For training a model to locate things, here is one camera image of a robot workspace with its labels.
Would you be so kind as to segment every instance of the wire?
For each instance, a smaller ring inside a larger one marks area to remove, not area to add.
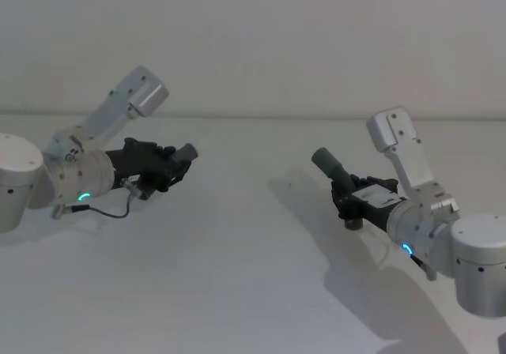
[[[104,212],[103,210],[90,207],[89,210],[92,210],[93,212],[99,213],[102,216],[110,217],[110,218],[125,218],[130,214],[130,203],[132,202],[132,199],[134,196],[132,194],[128,195],[128,198],[126,199],[126,212],[124,214],[116,215],[116,214],[110,214],[107,212]]]

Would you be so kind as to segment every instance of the white table surface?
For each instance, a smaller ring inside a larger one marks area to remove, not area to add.
[[[43,148],[74,117],[0,116]],[[416,122],[463,214],[506,205],[506,122]],[[200,150],[170,194],[126,220],[27,211],[0,235],[5,354],[497,353],[506,318],[462,310],[374,227],[348,232],[312,164],[393,176],[364,121],[146,119],[123,138]],[[93,204],[124,207],[115,191]]]

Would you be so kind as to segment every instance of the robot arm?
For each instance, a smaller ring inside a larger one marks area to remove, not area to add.
[[[59,218],[91,209],[66,204],[116,188],[147,200],[179,182],[198,156],[191,145],[176,150],[127,138],[122,150],[100,150],[131,119],[151,115],[167,97],[162,82],[139,66],[81,125],[56,133],[44,153],[23,138],[0,134],[0,232],[18,226],[25,207],[53,205],[53,217]],[[128,181],[137,175],[137,181]]]
[[[313,162],[332,180],[332,196],[348,229],[366,219],[406,251],[431,281],[455,279],[457,300],[470,313],[506,316],[506,217],[460,218],[455,199],[434,179],[407,110],[396,107],[367,123],[379,152],[391,160],[397,180],[349,175],[325,149]]]

